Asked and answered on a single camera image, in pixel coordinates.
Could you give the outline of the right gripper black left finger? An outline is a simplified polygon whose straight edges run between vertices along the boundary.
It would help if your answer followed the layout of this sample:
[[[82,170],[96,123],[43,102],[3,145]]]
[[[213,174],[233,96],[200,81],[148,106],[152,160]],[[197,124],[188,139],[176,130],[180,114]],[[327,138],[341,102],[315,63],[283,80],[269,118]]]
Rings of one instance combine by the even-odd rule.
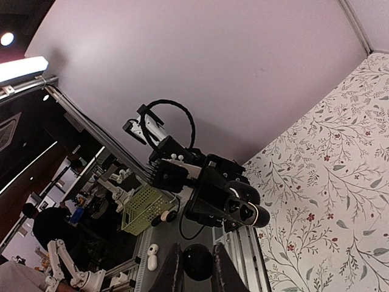
[[[157,287],[159,291],[184,290],[184,266],[182,248],[179,243],[172,244],[162,265]]]

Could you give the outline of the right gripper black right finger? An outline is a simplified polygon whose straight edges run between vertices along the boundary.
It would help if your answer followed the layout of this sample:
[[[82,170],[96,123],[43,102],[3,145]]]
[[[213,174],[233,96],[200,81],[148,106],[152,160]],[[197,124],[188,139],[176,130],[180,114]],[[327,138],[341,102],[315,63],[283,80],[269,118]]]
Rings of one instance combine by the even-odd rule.
[[[222,243],[213,247],[212,291],[249,292]]]

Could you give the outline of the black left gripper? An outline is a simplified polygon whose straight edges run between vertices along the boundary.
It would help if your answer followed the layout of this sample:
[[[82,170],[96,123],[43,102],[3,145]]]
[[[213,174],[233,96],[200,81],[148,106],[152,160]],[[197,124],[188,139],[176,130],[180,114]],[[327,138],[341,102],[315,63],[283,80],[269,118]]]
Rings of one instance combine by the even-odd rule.
[[[224,212],[224,204],[231,195],[247,195],[250,185],[237,162],[209,154],[196,180],[185,217],[208,227],[224,228],[225,232],[237,230],[240,224]]]

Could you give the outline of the black earbud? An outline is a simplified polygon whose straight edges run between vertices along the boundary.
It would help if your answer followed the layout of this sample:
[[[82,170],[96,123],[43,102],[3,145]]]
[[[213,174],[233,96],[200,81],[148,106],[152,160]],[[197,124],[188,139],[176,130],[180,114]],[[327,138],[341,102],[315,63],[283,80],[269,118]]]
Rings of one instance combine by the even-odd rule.
[[[209,279],[213,274],[213,256],[202,244],[193,244],[182,253],[183,267],[186,275],[195,281]]]

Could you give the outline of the black earbud charging case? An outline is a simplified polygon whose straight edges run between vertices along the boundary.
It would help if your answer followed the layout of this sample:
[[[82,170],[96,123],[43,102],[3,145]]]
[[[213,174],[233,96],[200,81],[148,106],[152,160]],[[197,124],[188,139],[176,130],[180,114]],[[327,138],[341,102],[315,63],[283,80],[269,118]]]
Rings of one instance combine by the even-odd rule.
[[[270,222],[270,213],[260,206],[260,195],[254,187],[250,186],[247,195],[227,194],[224,212],[234,222],[255,228],[263,228]]]

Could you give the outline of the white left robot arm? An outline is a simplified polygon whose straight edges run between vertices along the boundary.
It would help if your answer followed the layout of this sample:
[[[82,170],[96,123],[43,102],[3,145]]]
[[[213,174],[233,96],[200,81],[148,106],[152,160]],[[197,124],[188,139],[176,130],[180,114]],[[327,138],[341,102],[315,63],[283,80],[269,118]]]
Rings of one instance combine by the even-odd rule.
[[[191,141],[182,146],[164,129],[164,122],[152,109],[161,104],[182,110],[191,126]],[[254,226],[260,217],[258,194],[243,176],[244,167],[218,155],[205,155],[195,148],[196,127],[184,106],[169,100],[142,105],[139,116],[129,119],[123,130],[152,149],[149,156],[148,182],[160,189],[179,194],[190,189],[182,215],[203,226],[218,227],[224,223]]]

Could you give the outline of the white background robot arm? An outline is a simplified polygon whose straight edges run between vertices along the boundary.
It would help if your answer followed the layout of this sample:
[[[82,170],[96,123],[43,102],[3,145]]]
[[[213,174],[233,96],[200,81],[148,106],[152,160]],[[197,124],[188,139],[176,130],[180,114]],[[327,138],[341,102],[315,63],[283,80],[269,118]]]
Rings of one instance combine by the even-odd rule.
[[[70,274],[70,286],[76,291],[140,291],[145,268],[157,268],[156,255],[145,260],[140,257],[127,260],[109,270],[81,271],[68,253],[63,240],[52,240],[47,246],[51,272],[46,277],[47,291],[57,291]]]

